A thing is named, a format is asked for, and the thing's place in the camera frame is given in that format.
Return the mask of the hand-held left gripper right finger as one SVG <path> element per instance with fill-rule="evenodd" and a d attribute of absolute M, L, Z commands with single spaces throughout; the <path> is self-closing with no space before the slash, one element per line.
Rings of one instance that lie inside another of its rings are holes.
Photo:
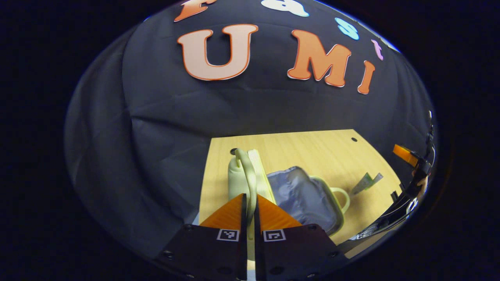
<path fill-rule="evenodd" d="M 261 195 L 254 217 L 258 281 L 318 281 L 348 264 L 319 225 L 301 225 Z"/>

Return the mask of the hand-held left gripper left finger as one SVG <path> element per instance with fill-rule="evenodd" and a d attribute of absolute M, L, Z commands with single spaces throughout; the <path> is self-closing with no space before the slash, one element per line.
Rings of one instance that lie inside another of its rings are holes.
<path fill-rule="evenodd" d="M 240 194 L 199 225 L 183 225 L 155 263 L 188 281 L 246 280 L 246 214 L 246 194 Z"/>

